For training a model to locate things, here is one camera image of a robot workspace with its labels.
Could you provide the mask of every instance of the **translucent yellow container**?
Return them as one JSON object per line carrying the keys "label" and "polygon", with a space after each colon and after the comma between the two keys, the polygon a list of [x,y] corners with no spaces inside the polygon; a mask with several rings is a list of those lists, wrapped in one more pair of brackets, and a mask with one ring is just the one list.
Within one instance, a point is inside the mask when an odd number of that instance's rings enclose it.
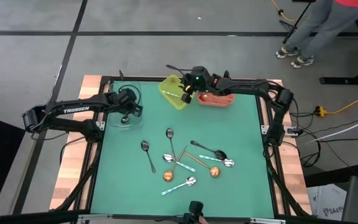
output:
{"label": "translucent yellow container", "polygon": [[176,75],[170,75],[158,85],[160,93],[178,110],[182,110],[187,105],[181,100],[184,92],[180,86],[183,84],[180,83],[180,79]]}

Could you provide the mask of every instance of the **gold spoon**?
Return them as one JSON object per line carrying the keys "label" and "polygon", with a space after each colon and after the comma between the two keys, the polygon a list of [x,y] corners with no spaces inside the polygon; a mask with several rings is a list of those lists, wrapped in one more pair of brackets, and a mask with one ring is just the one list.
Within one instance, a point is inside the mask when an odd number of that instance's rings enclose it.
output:
{"label": "gold spoon", "polygon": [[170,171],[166,171],[164,172],[164,175],[163,175],[163,179],[166,181],[166,182],[171,182],[173,180],[173,168],[175,168],[175,166],[178,164],[180,158],[182,157],[183,153],[185,152],[187,146],[185,146],[185,148],[182,150],[182,152],[180,153],[178,159],[175,161],[175,164],[173,165],[173,167],[171,168]]}
{"label": "gold spoon", "polygon": [[190,155],[189,153],[185,152],[187,156],[190,156],[192,159],[194,159],[195,161],[199,162],[201,165],[205,166],[206,168],[209,169],[209,174],[211,174],[212,177],[219,177],[221,175],[221,170],[219,170],[218,167],[209,167],[207,165],[205,165],[203,162],[199,161],[197,158],[195,158],[194,156]]}

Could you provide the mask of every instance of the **salmon plastic bin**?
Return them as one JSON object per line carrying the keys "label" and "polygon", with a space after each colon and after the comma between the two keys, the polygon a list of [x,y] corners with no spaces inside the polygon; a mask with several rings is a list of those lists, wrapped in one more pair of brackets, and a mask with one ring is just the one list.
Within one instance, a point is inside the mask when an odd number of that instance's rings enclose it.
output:
{"label": "salmon plastic bin", "polygon": [[234,95],[215,96],[212,93],[198,93],[198,102],[201,105],[227,107],[234,102]]}
{"label": "salmon plastic bin", "polygon": [[181,86],[183,86],[183,84],[180,83],[180,79],[176,75],[170,75],[158,84],[161,95],[177,110],[182,110],[187,105],[187,103],[181,100],[181,96],[184,94]]}

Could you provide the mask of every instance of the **gray pants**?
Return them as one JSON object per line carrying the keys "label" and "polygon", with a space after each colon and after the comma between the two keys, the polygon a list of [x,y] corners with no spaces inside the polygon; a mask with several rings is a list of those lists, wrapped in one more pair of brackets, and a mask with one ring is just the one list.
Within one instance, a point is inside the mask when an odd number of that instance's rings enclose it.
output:
{"label": "gray pants", "polygon": [[342,30],[351,25],[358,18],[358,7],[347,7],[335,0],[316,0],[312,4],[311,13],[297,28],[284,45],[286,50],[292,51],[300,47],[310,33],[320,28],[313,40],[302,50],[301,58],[308,59],[330,43]]}

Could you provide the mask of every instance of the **clear glass bowl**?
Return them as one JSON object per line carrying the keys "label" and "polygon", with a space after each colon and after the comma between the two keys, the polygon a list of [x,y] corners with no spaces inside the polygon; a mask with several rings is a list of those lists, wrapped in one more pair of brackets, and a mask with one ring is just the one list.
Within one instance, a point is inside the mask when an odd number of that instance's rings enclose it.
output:
{"label": "clear glass bowl", "polygon": [[[121,88],[128,88],[132,90],[136,94],[137,102],[139,102],[139,104],[142,105],[142,98],[141,98],[142,89],[140,87],[139,82],[116,81],[112,85],[110,85],[109,91],[110,92],[115,91],[118,93],[119,90],[121,90]],[[122,119],[125,117],[124,114],[109,113],[108,124],[112,127],[120,128],[122,130],[137,129],[143,127],[142,116],[137,117],[134,116],[133,114],[128,114],[127,116],[128,116],[128,121],[126,123],[123,123]]]}

